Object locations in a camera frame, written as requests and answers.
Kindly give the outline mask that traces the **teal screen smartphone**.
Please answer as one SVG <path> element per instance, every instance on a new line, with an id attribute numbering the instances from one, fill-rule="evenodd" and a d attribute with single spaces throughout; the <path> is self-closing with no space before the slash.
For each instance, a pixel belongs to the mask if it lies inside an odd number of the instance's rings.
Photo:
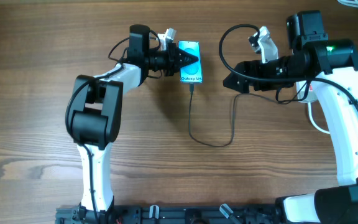
<path id="1" fill-rule="evenodd" d="M 186 53 L 186 57 L 183 59 L 185 66 L 180 69 L 180 81 L 182 83 L 202 83 L 203 71 L 200 43 L 197 41 L 180 40 L 178 47 Z"/>

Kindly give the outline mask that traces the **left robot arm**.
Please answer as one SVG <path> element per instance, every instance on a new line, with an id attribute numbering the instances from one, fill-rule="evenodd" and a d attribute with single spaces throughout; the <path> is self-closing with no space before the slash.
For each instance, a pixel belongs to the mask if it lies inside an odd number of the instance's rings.
<path id="1" fill-rule="evenodd" d="M 110 155 L 122 114 L 123 96 L 149 78 L 149 71 L 172 76 L 183 83 L 201 83 L 201 49 L 198 42 L 174 43 L 176 31 L 157 34 L 150 27 L 129 28 L 121 58 L 102 75 L 79 75 L 65 112 L 67 133 L 76 143 L 83 168 L 83 198 L 73 219 L 80 223 L 116 223 L 110 178 Z"/>

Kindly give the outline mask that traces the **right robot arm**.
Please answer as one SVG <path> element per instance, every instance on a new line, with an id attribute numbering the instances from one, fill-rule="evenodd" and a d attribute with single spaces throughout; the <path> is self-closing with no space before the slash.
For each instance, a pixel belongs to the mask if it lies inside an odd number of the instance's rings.
<path id="1" fill-rule="evenodd" d="M 268 223 L 358 223 L 358 53 L 349 39 L 331 40 L 319 11 L 301 11 L 287 19 L 293 53 L 279 57 L 264 28 L 249 37 L 260 60 L 230 68 L 226 88 L 248 93 L 279 91 L 305 82 L 323 109 L 333 142 L 338 186 L 312 194 L 276 199 L 265 205 Z"/>

